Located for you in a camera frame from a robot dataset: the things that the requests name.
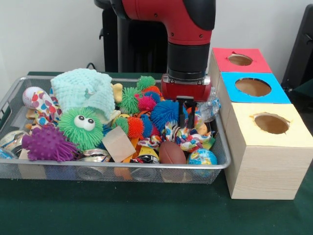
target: wire mesh basket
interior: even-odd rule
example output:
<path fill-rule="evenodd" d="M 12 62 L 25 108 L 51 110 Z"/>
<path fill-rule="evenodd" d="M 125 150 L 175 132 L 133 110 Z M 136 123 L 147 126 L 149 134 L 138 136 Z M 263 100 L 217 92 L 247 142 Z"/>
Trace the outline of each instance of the wire mesh basket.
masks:
<path fill-rule="evenodd" d="M 32 120 L 26 119 L 27 108 L 22 94 L 28 87 L 41 87 L 49 92 L 53 76 L 27 76 L 18 79 L 0 103 L 0 138 L 15 130 L 23 130 Z M 114 78 L 112 83 L 124 87 L 136 86 L 137 79 Z M 211 151 L 218 165 L 187 164 L 137 164 L 137 163 L 93 163 L 30 161 L 0 159 L 0 178 L 47 179 L 73 181 L 133 181 L 156 183 L 211 184 L 220 171 L 230 164 L 230 152 L 223 131 L 221 118 L 217 115 L 213 125 L 217 127 L 215 143 Z"/>

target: stacked boxes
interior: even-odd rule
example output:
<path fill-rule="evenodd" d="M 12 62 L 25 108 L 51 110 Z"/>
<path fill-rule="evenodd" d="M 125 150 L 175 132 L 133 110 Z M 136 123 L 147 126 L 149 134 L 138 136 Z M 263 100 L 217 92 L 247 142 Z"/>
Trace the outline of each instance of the stacked boxes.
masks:
<path fill-rule="evenodd" d="M 209 71 L 232 154 L 236 199 L 293 199 L 313 158 L 313 137 L 258 49 L 214 48 Z"/>

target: spiky ball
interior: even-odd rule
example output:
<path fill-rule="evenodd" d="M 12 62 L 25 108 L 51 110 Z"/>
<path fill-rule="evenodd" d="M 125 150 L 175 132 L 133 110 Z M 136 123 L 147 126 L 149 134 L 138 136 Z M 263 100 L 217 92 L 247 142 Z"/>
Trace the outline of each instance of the spiky ball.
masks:
<path fill-rule="evenodd" d="M 151 76 L 141 76 L 137 82 L 137 88 L 139 90 L 146 89 L 147 87 L 154 86 L 156 80 Z"/>
<path fill-rule="evenodd" d="M 138 108 L 140 111 L 152 111 L 157 103 L 150 96 L 143 96 L 139 98 L 139 95 L 136 95 L 138 99 Z"/>
<path fill-rule="evenodd" d="M 137 117 L 128 118 L 128 137 L 141 138 L 143 134 L 143 121 Z"/>
<path fill-rule="evenodd" d="M 58 127 L 82 151 L 95 148 L 103 138 L 99 118 L 89 108 L 76 108 L 62 114 Z"/>
<path fill-rule="evenodd" d="M 152 134 L 152 122 L 150 121 L 148 115 L 142 115 L 140 118 L 143 121 L 143 137 L 144 138 L 149 138 Z"/>
<path fill-rule="evenodd" d="M 22 147 L 29 150 L 30 160 L 70 161 L 77 153 L 75 145 L 67 142 L 64 133 L 52 125 L 33 129 L 31 136 L 23 137 Z"/>
<path fill-rule="evenodd" d="M 144 96 L 150 96 L 152 99 L 155 101 L 155 103 L 160 103 L 161 102 L 161 97 L 158 93 L 156 92 L 145 92 Z"/>
<path fill-rule="evenodd" d="M 159 96 L 162 96 L 162 93 L 161 93 L 160 89 L 157 86 L 150 86 L 150 87 L 147 87 L 146 89 L 144 89 L 142 91 L 143 94 L 145 94 L 146 92 L 155 92 Z"/>
<path fill-rule="evenodd" d="M 112 128 L 114 129 L 117 126 L 120 126 L 122 128 L 122 130 L 126 133 L 126 135 L 128 134 L 127 118 L 125 118 L 125 117 L 118 117 L 115 120 L 115 123 L 112 125 Z"/>
<path fill-rule="evenodd" d="M 138 100 L 135 95 L 140 95 L 140 90 L 134 87 L 125 87 L 123 89 L 122 102 L 119 103 L 119 107 L 123 110 L 123 113 L 135 114 L 139 112 Z"/>
<path fill-rule="evenodd" d="M 183 112 L 185 113 L 185 118 L 187 118 L 188 114 L 186 109 L 183 107 Z M 179 119 L 179 103 L 173 102 L 171 100 L 166 100 L 160 102 L 155 106 L 153 111 L 151 112 L 151 121 L 157 127 L 159 132 L 165 128 L 165 124 L 170 121 L 173 123 L 177 123 Z"/>

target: yellow box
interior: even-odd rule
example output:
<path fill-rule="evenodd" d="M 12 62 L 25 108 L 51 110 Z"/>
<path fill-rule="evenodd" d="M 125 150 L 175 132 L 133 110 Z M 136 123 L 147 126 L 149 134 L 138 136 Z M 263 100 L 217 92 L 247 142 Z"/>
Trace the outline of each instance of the yellow box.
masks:
<path fill-rule="evenodd" d="M 313 137 L 292 104 L 231 103 L 225 131 L 231 198 L 294 199 L 313 158 Z"/>

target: purple spiky ball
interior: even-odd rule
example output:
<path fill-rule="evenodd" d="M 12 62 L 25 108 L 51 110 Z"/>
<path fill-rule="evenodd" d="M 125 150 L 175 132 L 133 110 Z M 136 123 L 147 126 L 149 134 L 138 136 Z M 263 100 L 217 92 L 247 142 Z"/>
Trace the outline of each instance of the purple spiky ball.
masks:
<path fill-rule="evenodd" d="M 22 148 L 29 150 L 30 160 L 70 161 L 77 153 L 76 145 L 68 142 L 63 132 L 52 125 L 35 128 L 31 136 L 25 135 Z"/>

